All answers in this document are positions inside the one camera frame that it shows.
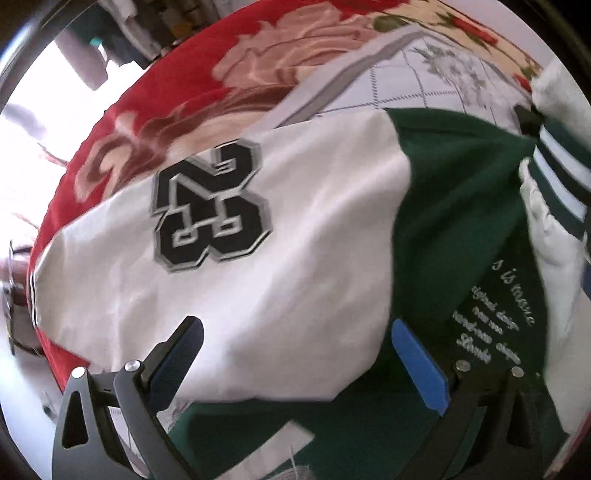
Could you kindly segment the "green white varsity jacket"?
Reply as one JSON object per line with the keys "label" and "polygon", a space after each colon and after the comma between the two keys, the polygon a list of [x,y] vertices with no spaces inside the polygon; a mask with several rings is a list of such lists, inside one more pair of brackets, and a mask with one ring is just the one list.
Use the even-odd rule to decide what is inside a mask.
{"label": "green white varsity jacket", "polygon": [[200,146],[45,223],[34,324],[65,403],[53,474],[541,479],[590,241],[590,140],[362,107]]}

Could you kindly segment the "white checkered floral cloth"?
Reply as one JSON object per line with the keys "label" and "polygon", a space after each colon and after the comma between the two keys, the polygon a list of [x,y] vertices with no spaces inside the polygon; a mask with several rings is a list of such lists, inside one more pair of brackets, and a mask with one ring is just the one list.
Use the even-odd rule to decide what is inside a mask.
{"label": "white checkered floral cloth", "polygon": [[319,66],[246,131],[363,109],[433,108],[519,134],[518,105],[530,108],[532,100],[517,80],[443,35],[411,25]]}

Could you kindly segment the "red floral blanket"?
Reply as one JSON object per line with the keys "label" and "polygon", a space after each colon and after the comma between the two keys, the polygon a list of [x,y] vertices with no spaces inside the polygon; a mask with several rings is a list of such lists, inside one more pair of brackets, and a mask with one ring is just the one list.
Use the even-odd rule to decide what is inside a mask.
{"label": "red floral blanket", "polygon": [[519,170],[533,143],[481,118],[381,108],[249,133],[319,66],[387,30],[342,1],[259,1],[152,66],[81,144],[34,247],[29,298],[60,383],[115,371],[187,316],[191,402],[329,401],[390,335],[530,333],[548,300]]}

